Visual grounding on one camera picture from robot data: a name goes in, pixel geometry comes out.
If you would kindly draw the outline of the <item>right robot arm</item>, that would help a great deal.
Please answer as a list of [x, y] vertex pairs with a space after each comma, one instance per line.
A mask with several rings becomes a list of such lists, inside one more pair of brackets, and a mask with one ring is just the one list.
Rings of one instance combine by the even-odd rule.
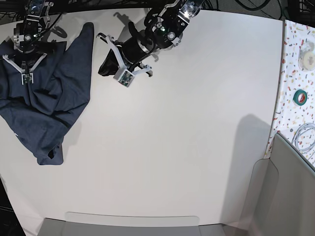
[[23, 83], [28, 83], [32, 79], [36, 67], [53, 52], [49, 43], [41, 41], [44, 34], [49, 31], [51, 23], [49, 11], [53, 6], [54, 2], [51, 0], [26, 1], [23, 22], [14, 28], [14, 53], [2, 56], [2, 59], [21, 73]]

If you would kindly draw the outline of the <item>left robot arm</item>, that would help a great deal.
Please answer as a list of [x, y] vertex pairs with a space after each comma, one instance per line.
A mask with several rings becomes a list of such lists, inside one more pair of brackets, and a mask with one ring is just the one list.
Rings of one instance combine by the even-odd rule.
[[110, 46], [110, 51], [99, 68], [99, 75], [116, 76], [123, 85], [139, 73], [152, 76], [152, 68], [144, 65], [143, 60], [159, 50], [178, 46], [202, 4], [201, 0], [176, 0], [163, 8], [152, 8], [144, 19], [145, 29], [138, 31], [134, 22], [128, 23], [131, 37], [125, 42], [100, 32], [97, 37]]

